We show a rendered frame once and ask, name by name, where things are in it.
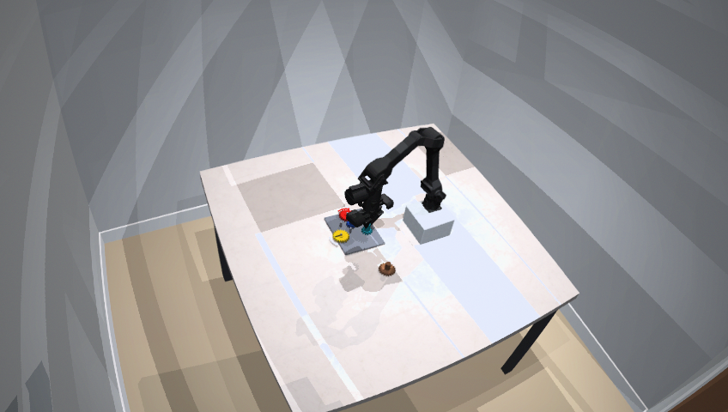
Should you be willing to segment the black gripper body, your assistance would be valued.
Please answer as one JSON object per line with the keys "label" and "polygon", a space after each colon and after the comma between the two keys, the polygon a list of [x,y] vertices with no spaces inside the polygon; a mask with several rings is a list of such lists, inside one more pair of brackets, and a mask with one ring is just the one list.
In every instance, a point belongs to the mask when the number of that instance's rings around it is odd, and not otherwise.
{"label": "black gripper body", "polygon": [[393,207],[394,202],[385,193],[381,194],[381,198],[378,200],[368,199],[364,201],[361,205],[363,209],[361,209],[360,211],[354,209],[348,212],[346,214],[346,220],[348,220],[355,227],[360,227],[365,223],[365,221],[370,219],[370,215],[381,211],[383,208],[382,205],[385,205],[387,209],[390,209]]}

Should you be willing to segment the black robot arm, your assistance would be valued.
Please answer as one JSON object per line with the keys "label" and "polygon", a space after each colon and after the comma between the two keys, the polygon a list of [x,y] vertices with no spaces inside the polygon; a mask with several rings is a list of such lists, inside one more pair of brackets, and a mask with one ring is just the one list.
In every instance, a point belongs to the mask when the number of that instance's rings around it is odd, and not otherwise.
{"label": "black robot arm", "polygon": [[[396,145],[386,156],[374,159],[369,162],[358,179],[358,185],[351,185],[344,196],[349,205],[357,204],[361,207],[362,202],[378,200],[381,198],[383,185],[389,182],[394,166],[404,159],[418,146],[426,148],[427,177],[421,180],[421,188],[427,193],[422,205],[432,213],[442,210],[440,203],[446,199],[442,184],[439,179],[439,155],[444,145],[445,137],[433,127],[421,127],[418,130],[409,132],[409,135]],[[366,178],[368,176],[370,179]]]}

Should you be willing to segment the brown gear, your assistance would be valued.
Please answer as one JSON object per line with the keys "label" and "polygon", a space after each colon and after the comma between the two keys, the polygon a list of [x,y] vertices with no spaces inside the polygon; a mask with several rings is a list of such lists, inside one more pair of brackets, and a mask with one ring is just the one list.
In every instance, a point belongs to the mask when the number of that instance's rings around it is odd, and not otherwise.
{"label": "brown gear", "polygon": [[389,275],[391,276],[395,273],[395,268],[394,268],[394,266],[392,266],[391,262],[388,261],[385,264],[383,263],[379,266],[379,271],[380,271],[380,274],[382,273],[382,274],[384,274],[384,276],[389,276]]}

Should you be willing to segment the red gear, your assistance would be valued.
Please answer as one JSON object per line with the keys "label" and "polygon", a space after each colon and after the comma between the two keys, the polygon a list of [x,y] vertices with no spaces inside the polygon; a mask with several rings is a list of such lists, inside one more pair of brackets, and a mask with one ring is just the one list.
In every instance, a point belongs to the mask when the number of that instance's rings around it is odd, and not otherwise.
{"label": "red gear", "polygon": [[346,210],[342,210],[342,211],[340,211],[340,213],[339,213],[339,218],[343,219],[344,221],[348,221],[348,220],[346,220],[346,213],[347,213],[347,212],[350,212],[350,211],[352,211],[352,210],[347,210],[347,209],[346,209]]}

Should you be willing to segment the yellow gear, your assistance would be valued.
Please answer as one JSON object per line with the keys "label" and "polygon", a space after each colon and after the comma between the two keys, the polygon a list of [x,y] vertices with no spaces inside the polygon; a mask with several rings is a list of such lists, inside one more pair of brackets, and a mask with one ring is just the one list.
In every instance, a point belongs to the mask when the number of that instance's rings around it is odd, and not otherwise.
{"label": "yellow gear", "polygon": [[[340,236],[340,233],[342,233],[343,235]],[[344,242],[347,242],[347,240],[349,240],[349,234],[348,234],[348,232],[345,232],[343,230],[342,231],[337,230],[332,234],[332,238],[334,239],[334,241],[337,241],[338,243],[340,243],[340,242],[344,243]]]}

